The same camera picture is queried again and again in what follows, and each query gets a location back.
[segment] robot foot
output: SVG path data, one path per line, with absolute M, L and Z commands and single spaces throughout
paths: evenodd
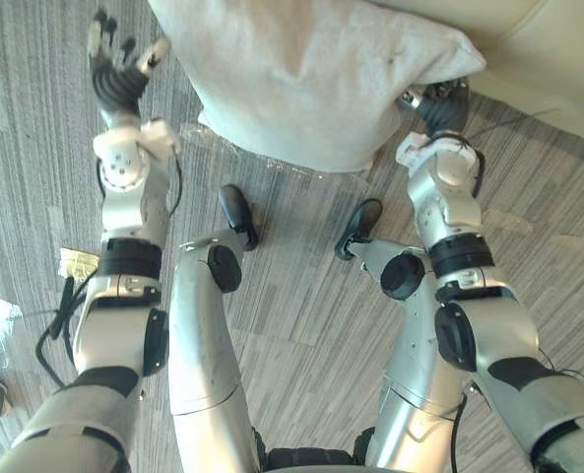
M 366 241 L 370 231 L 379 221 L 383 205 L 377 199 L 367 199 L 361 202 L 353 212 L 347 223 L 347 228 L 335 245 L 335 255 L 344 260 L 353 258 L 347 251 L 349 243 L 352 241 Z
M 243 193 L 235 185 L 227 184 L 220 189 L 218 199 L 230 227 L 238 234 L 246 233 L 248 236 L 243 250 L 252 251 L 259 243 L 259 236 L 252 223 L 252 213 Z

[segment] black cable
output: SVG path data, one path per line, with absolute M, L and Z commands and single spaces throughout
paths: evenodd
M 510 125 L 512 123 L 517 123 L 519 121 L 523 121 L 526 118 L 533 118 L 535 116 L 545 115 L 546 113 L 550 113 L 550 112 L 553 112 L 553 111 L 558 111 L 558 108 L 548 108 L 547 110 L 536 111 L 535 113 L 531 113 L 529 115 L 522 115 L 522 116 L 520 116 L 518 118 L 511 118 L 510 120 L 500 121 L 500 122 L 495 123 L 492 126 L 489 126 L 487 128 L 484 128 L 484 129 L 482 129 L 480 131 L 477 131 L 477 132 L 473 133 L 472 135 L 469 136 L 468 139 L 469 140 L 473 140 L 477 136 L 484 135 L 485 133 L 487 133 L 489 131 L 492 131 L 495 128 L 499 128 L 500 126 Z
M 460 424 L 460 419 L 462 418 L 462 413 L 465 411 L 467 406 L 467 395 L 462 394 L 462 400 L 458 404 L 458 410 L 456 411 L 456 419 L 453 421 L 453 427 L 451 428 L 451 471 L 452 473 L 458 473 L 458 466 L 456 463 L 456 439 L 458 437 L 458 425 Z
M 180 166 L 180 161 L 177 158 L 177 155 L 175 155 L 175 172 L 177 173 L 177 197 L 175 198 L 173 207 L 171 207 L 171 210 L 169 211 L 170 217 L 173 215 L 175 209 L 177 209 L 177 206 L 180 204 L 180 200 L 182 200 L 182 167 Z
M 570 368 L 565 368 L 563 370 L 558 370 L 558 372 L 562 372 L 562 373 L 571 372 L 574 374 L 578 374 L 580 377 L 582 377 L 584 379 L 584 374 L 578 370 L 572 370 Z
M 105 189 L 101 182 L 101 160 L 99 158 L 97 158 L 97 161 L 95 162 L 95 173 L 97 174 L 98 190 L 101 191 L 101 197 L 105 198 Z
M 548 363 L 550 364 L 550 366 L 554 372 L 559 372 L 561 374 L 566 374 L 567 372 L 570 372 L 573 374 L 577 374 L 578 376 L 582 377 L 584 380 L 584 373 L 580 372 L 579 370 L 573 370 L 572 368 L 564 368 L 562 370 L 557 370 L 556 367 L 554 366 L 554 363 L 552 362 L 552 359 L 548 356 L 548 354 L 545 351 L 543 351 L 541 349 L 541 347 L 539 347 L 539 351 L 541 352 L 541 354 L 544 357 L 546 357 L 546 360 L 548 360 Z
M 37 358 L 39 363 L 42 365 L 44 370 L 48 373 L 48 375 L 53 380 L 53 382 L 55 384 L 57 384 L 57 387 L 62 388 L 62 387 L 64 387 L 64 383 L 62 382 L 60 377 L 57 375 L 57 373 L 53 370 L 51 365 L 48 363 L 48 361 L 44 357 L 44 353 L 42 352 L 42 350 L 44 348 L 44 342 L 46 341 L 46 337 L 48 337 L 48 333 L 49 333 L 49 331 L 47 328 L 46 330 L 44 330 L 44 333 L 42 333 L 40 335 L 39 339 L 37 340 L 37 343 L 35 344 L 35 357 Z
M 46 338 L 50 335 L 52 340 L 56 340 L 60 332 L 63 332 L 64 345 L 66 347 L 66 355 L 68 359 L 73 363 L 73 347 L 70 343 L 70 319 L 75 313 L 75 310 L 83 303 L 85 295 L 82 295 L 82 291 L 88 285 L 88 282 L 94 277 L 97 270 L 93 271 L 86 280 L 79 285 L 76 291 L 73 292 L 73 278 L 67 278 L 64 284 L 64 291 L 62 292 L 62 299 L 60 301 L 60 307 L 55 312 L 55 318 L 46 327 L 44 333 L 42 333 L 35 344 L 35 357 L 44 368 L 46 373 L 50 376 L 58 387 L 64 387 L 64 382 L 57 375 L 53 367 L 46 360 L 44 356 L 44 343 Z
M 548 360 L 548 363 L 550 364 L 550 368 L 552 369 L 553 372 L 556 371 L 556 368 L 554 367 L 554 363 L 552 362 L 552 358 L 550 358 L 548 356 L 548 354 L 546 352 L 543 351 L 543 349 L 541 347 L 539 347 L 539 352 L 546 357 L 546 360 Z

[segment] white pillow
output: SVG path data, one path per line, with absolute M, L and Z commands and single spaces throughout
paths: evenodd
M 149 0 L 204 110 L 259 155 L 368 169 L 411 84 L 482 70 L 467 37 L 360 0 Z

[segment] gray carpet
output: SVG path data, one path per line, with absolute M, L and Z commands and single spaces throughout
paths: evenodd
M 32 350 L 51 317 L 37 312 L 55 307 L 63 285 L 56 275 L 59 248 L 98 250 L 92 139 L 100 127 L 85 63 L 96 6 L 89 3 L 0 1 L 0 298 L 24 314 L 0 337 L 0 377 L 15 405 L 0 421 L 0 455 L 54 390 Z M 127 33 L 141 40 L 159 33 L 144 2 L 105 6 Z M 185 148 L 166 287 L 174 249 L 225 224 L 216 189 L 239 185 L 263 237 L 245 258 L 241 288 L 227 298 L 252 421 L 269 446 L 352 449 L 376 419 L 380 377 L 403 313 L 357 264 L 335 259 L 332 247 L 366 197 L 385 205 L 378 236 L 418 242 L 407 173 L 394 152 L 419 125 L 406 119 L 370 171 L 322 175 L 252 156 L 198 127 L 200 104 L 173 57 L 142 110 L 179 130 Z M 466 135 L 519 116 L 475 97 Z M 584 372 L 584 141 L 528 118 L 474 143 L 488 160 L 480 202 L 495 259 L 537 321 L 554 363 Z M 51 346 L 47 357 L 72 379 L 62 346 Z M 149 379 L 146 391 L 133 469 L 179 472 L 166 372 Z M 528 471 L 484 400 L 470 397 L 458 437 L 460 471 Z

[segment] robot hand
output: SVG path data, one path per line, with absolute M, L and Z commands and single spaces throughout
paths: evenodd
M 129 37 L 120 46 L 121 64 L 115 65 L 111 57 L 115 31 L 116 20 L 105 10 L 97 10 L 88 31 L 88 62 L 97 104 L 109 128 L 139 122 L 138 100 L 150 75 L 169 52 L 169 42 L 161 37 L 142 56 L 129 60 L 136 45 Z
M 405 91 L 401 102 L 417 111 L 428 136 L 460 133 L 469 116 L 469 85 L 465 79 L 431 84 L 422 95 L 414 90 Z

